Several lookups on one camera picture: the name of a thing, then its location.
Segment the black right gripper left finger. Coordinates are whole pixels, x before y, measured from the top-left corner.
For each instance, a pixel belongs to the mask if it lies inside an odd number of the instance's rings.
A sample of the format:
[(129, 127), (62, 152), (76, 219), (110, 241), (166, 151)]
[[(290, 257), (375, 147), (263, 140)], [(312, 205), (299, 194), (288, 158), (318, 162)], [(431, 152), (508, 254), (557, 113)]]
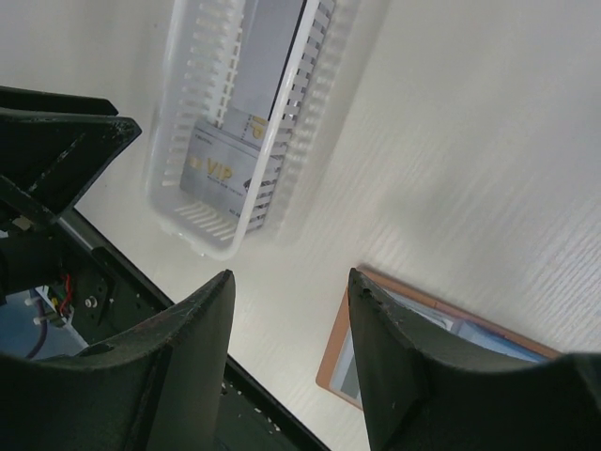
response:
[(3, 355), (2, 448), (211, 449), (234, 303), (234, 274), (223, 271), (74, 356)]

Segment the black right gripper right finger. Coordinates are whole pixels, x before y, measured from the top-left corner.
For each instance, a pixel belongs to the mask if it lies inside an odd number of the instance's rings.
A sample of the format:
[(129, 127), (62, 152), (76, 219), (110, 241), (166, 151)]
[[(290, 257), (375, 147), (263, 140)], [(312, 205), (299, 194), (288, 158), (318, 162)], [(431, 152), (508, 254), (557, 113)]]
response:
[(454, 345), (412, 343), (392, 301), (363, 273), (348, 277), (349, 316), (374, 450), (596, 450), (600, 357), (568, 353), (526, 365)]

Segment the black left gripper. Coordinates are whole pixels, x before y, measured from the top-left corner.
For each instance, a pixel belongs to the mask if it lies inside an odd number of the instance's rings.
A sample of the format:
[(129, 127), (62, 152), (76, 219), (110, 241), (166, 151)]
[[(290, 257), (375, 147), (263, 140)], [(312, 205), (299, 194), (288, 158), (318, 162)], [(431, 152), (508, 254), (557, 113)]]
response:
[[(0, 99), (1, 201), (37, 225), (72, 208), (141, 134), (106, 99), (9, 86)], [(61, 246), (45, 229), (1, 239), (2, 301), (60, 275)]]

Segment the tan leather card holder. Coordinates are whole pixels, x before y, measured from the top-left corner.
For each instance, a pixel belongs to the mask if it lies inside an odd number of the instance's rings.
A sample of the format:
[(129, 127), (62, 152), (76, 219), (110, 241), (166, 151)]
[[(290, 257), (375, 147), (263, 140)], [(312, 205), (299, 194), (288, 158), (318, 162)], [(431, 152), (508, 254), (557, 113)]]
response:
[[(448, 347), (436, 345), (434, 341), (450, 338), (454, 345), (467, 342), (473, 348), (518, 359), (526, 365), (546, 362), (561, 355), (558, 350), (479, 317), (384, 272), (368, 266), (360, 266), (357, 271), (392, 299), (389, 306), (395, 314), (401, 316), (404, 321), (403, 330), (419, 350), (426, 350), (429, 354), (444, 354)], [(316, 384), (351, 406), (359, 410), (362, 408), (348, 290), (344, 292), (332, 326), (316, 373)]]

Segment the white plastic basket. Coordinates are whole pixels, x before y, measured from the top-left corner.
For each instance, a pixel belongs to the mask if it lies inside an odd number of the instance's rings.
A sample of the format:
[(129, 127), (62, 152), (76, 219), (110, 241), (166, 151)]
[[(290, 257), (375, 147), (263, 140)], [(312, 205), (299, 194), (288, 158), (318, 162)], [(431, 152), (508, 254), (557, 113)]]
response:
[(231, 258), (284, 213), (357, 15), (354, 1), (177, 1), (146, 167), (165, 232)]

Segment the silver VIP card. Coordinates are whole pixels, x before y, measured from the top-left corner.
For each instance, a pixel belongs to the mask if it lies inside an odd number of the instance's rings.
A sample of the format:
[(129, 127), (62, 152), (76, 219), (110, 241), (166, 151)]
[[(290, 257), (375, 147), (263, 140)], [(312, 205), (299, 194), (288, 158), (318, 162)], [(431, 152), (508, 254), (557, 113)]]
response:
[(199, 119), (186, 154), (179, 188), (231, 221), (242, 213), (263, 139), (249, 124), (222, 129)]

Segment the grey card in basket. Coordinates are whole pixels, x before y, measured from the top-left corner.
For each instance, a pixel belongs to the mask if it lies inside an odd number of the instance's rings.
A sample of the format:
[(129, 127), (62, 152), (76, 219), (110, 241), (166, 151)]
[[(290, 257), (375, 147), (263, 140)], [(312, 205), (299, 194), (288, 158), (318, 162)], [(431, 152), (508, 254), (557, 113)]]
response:
[(301, 0), (245, 3), (239, 62), (225, 127), (243, 113), (270, 118), (304, 5)]

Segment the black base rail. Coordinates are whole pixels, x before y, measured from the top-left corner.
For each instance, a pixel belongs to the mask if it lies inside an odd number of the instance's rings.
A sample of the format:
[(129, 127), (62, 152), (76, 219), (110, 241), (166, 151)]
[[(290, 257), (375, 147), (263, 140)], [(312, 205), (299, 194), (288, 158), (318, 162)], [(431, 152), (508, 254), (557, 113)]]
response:
[(90, 350), (151, 358), (135, 450), (320, 450), (324, 444), (227, 352), (236, 284), (224, 271), (174, 303), (80, 213), (69, 244), (72, 325)]

